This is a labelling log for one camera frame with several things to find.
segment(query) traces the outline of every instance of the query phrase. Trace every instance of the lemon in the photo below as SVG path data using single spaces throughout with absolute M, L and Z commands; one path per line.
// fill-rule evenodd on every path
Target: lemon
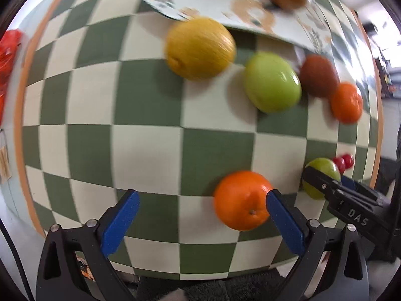
M 171 70 L 188 80 L 212 78 L 235 58 L 230 32 L 210 18 L 195 18 L 175 25 L 167 34 L 165 55 Z

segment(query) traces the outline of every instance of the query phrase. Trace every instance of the red cherry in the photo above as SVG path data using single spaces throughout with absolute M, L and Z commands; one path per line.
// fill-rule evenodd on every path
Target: red cherry
M 342 157 L 334 157 L 333 162 L 337 165 L 340 174 L 343 175 L 345 172 L 345 161 Z
M 350 169 L 354 165 L 354 157 L 352 156 L 352 154 L 345 154 L 341 157 L 345 161 L 346 169 Z

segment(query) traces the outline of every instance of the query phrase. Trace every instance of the red object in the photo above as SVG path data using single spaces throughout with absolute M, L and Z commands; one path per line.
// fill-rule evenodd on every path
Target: red object
M 354 165 L 354 157 L 352 156 L 352 154 L 345 154 L 341 156 L 341 158 L 345 162 L 346 169 L 350 169 Z
M 340 174 L 343 175 L 345 172 L 345 161 L 342 157 L 334 157 L 333 162 L 337 165 Z
M 18 29 L 8 30 L 0 40 L 0 124 L 3 119 L 7 84 L 13 71 L 22 34 Z

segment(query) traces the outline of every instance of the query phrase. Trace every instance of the screw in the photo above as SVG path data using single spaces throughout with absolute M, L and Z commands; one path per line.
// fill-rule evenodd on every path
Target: screw
M 97 220 L 95 220 L 94 218 L 89 219 L 86 222 L 86 226 L 89 227 L 89 228 L 92 228 L 92 227 L 96 226 L 96 224 L 97 224 Z
M 320 222 L 317 219 L 312 218 L 309 220 L 309 225 L 313 228 L 318 228 L 320 226 Z
M 347 225 L 347 229 L 350 230 L 351 232 L 355 232 L 356 231 L 356 227 L 354 224 L 348 224 Z
M 53 225 L 50 227 L 50 230 L 51 230 L 51 232 L 56 232 L 56 231 L 58 231 L 59 228 L 60 228 L 60 227 L 59 227 L 59 224 L 53 224 Z

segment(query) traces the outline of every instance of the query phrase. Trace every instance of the checkered surface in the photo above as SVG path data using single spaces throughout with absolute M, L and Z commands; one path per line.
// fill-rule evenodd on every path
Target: checkered surface
M 288 261 L 294 256 L 271 220 L 238 232 L 217 219 L 213 189 L 237 170 L 264 175 L 307 218 L 343 225 L 324 201 L 298 192 L 301 171 L 316 157 L 350 152 L 355 165 L 346 175 L 368 182 L 378 131 L 374 72 L 350 10 L 316 1 L 333 34 L 327 57 L 364 98 L 355 125 L 339 125 L 326 101 L 308 96 L 271 115 L 250 104 L 244 63 L 264 50 L 299 66 L 305 51 L 289 44 L 231 31 L 235 64 L 209 85 L 193 83 L 163 60 L 173 20 L 141 0 L 62 0 L 37 47 L 23 115 L 26 173 L 43 229 L 99 218 L 135 189 L 139 213 L 110 256 L 118 270 L 211 279 Z

